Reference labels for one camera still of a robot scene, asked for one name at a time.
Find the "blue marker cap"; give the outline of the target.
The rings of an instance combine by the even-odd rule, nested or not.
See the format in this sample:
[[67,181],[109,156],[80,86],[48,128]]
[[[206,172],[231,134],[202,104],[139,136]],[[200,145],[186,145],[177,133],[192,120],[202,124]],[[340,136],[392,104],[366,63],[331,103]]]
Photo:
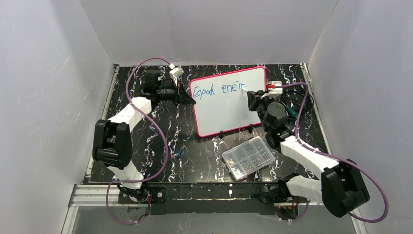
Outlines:
[[182,157],[182,154],[183,154],[183,148],[181,148],[181,149],[179,150],[178,154],[176,155],[176,158],[177,158],[177,159],[180,159],[180,158]]

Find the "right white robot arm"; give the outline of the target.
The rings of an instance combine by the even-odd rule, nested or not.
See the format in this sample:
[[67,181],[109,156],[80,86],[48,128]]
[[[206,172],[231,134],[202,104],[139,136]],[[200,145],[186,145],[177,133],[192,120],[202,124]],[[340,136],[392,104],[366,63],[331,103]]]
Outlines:
[[266,133],[265,139],[273,149],[295,160],[311,171],[315,178],[292,173],[278,182],[279,194],[305,197],[322,203],[336,217],[343,217],[370,200],[369,192],[359,170],[342,161],[321,156],[321,152],[305,143],[300,144],[286,127],[284,106],[269,98],[262,90],[248,91],[248,109],[256,112]]

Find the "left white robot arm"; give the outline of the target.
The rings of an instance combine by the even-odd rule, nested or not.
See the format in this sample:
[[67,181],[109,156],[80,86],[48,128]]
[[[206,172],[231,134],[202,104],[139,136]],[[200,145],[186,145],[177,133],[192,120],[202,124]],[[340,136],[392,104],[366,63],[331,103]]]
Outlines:
[[159,70],[147,70],[131,103],[115,116],[95,124],[93,160],[109,168],[127,189],[139,190],[145,181],[131,160],[134,127],[161,101],[175,105],[196,103],[179,81],[183,72],[181,67],[175,67],[169,75],[162,76]]

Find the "pink framed whiteboard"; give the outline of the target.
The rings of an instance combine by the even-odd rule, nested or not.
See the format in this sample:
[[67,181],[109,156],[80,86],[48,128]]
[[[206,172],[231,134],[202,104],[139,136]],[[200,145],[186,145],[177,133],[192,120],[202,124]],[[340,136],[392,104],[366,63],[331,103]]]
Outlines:
[[193,109],[198,136],[260,124],[257,114],[249,111],[242,88],[258,91],[265,85],[266,70],[261,66],[192,80],[189,88],[196,101]]

